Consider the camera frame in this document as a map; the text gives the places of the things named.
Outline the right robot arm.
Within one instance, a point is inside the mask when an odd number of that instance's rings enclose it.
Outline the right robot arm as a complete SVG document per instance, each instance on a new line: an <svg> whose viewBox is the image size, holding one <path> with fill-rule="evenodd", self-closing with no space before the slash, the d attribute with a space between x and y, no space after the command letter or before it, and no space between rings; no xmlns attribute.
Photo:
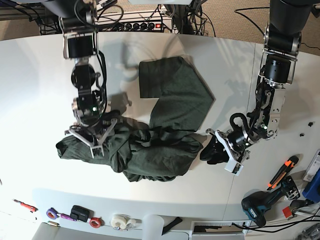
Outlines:
<svg viewBox="0 0 320 240"><path fill-rule="evenodd" d="M71 104L76 124L68 134L90 149L92 158L103 156L103 144L117 123L107 117L107 68L98 47L98 10L94 0L46 0L43 5L59 18L63 57L74 61L71 83L77 96Z"/></svg>

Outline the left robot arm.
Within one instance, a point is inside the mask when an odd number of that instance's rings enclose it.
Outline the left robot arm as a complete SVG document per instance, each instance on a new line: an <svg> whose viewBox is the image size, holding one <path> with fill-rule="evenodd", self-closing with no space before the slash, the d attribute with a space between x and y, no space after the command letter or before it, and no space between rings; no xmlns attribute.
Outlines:
<svg viewBox="0 0 320 240"><path fill-rule="evenodd" d="M285 101L285 85L292 84L302 30L318 0L272 0L265 28L262 57L255 89L255 108L247 114L234 113L227 132L207 129L212 136L200 153L209 165L225 163L225 170L239 175L249 147L277 135Z"/></svg>

